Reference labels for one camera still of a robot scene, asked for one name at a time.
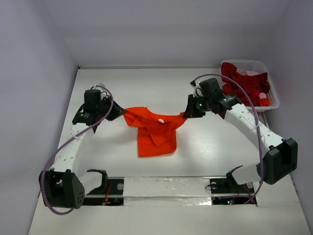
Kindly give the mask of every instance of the orange-red fabric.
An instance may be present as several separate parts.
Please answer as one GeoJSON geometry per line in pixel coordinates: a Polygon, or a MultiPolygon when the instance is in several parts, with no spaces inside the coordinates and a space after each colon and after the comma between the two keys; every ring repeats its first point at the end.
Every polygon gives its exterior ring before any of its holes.
{"type": "Polygon", "coordinates": [[[154,114],[147,107],[132,107],[124,114],[127,125],[138,127],[138,155],[153,157],[173,153],[176,150],[176,129],[186,119],[176,116],[154,114]]]}

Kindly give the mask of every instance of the gray wall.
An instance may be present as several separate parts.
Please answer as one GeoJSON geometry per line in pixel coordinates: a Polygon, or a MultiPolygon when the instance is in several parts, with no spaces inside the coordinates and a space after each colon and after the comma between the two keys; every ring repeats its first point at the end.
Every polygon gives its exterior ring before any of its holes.
{"type": "Polygon", "coordinates": [[[292,177],[313,231],[313,1],[292,0],[265,48],[262,59],[281,102],[267,113],[269,125],[298,141],[298,169],[292,177]]]}
{"type": "Polygon", "coordinates": [[[289,0],[45,0],[79,65],[258,59],[289,0]]]}
{"type": "Polygon", "coordinates": [[[1,1],[2,235],[28,233],[38,200],[38,175],[58,145],[76,72],[44,1],[1,1]]]}

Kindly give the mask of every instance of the laundry basket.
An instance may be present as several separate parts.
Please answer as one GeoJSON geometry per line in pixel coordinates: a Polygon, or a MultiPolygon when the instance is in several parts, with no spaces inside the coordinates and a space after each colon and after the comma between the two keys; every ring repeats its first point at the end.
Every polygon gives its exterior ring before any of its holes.
{"type": "MultiPolygon", "coordinates": [[[[259,73],[267,72],[265,65],[257,60],[224,60],[222,63],[228,62],[233,64],[237,67],[239,71],[256,71],[259,73]]],[[[274,87],[274,84],[272,82],[272,79],[268,73],[268,83],[270,85],[270,90],[267,94],[267,97],[270,99],[270,105],[269,106],[255,106],[255,109],[257,112],[264,112],[266,110],[270,109],[277,109],[279,107],[279,100],[278,96],[274,87]]]]}

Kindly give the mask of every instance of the dark red cloth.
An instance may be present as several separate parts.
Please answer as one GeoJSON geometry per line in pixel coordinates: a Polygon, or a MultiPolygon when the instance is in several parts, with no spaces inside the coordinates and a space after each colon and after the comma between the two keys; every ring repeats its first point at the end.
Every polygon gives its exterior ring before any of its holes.
{"type": "MultiPolygon", "coordinates": [[[[264,72],[262,74],[255,75],[255,76],[245,76],[245,75],[241,75],[240,73],[238,73],[237,68],[233,64],[230,64],[227,62],[224,62],[222,64],[221,70],[222,70],[222,75],[230,77],[244,89],[244,91],[250,97],[254,106],[261,106],[260,98],[257,94],[260,92],[267,94],[269,92],[270,85],[268,83],[267,72],[264,72]]],[[[246,106],[250,106],[247,98],[245,97],[243,92],[239,90],[239,88],[236,85],[229,82],[225,78],[222,78],[222,81],[226,82],[226,84],[223,85],[224,94],[233,93],[243,102],[243,104],[245,104],[246,106]]]]}

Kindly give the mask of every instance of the white table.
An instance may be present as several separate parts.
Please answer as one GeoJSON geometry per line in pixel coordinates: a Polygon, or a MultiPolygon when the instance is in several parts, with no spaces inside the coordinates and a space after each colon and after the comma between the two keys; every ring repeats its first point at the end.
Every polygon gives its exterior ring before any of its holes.
{"type": "MultiPolygon", "coordinates": [[[[220,69],[79,70],[60,143],[69,135],[84,91],[94,84],[104,83],[123,108],[147,106],[154,113],[176,115],[185,111],[187,96],[193,92],[189,82],[208,72],[220,73],[220,69]]],[[[128,127],[121,117],[103,122],[86,148],[81,165],[105,169],[109,177],[131,179],[221,176],[242,163],[258,161],[257,150],[245,136],[210,113],[187,120],[177,130],[178,148],[171,156],[138,158],[136,135],[137,129],[128,127]]],[[[69,215],[56,216],[40,197],[29,234],[310,234],[290,176],[273,186],[264,184],[257,201],[258,207],[142,202],[82,207],[69,215]]]]}

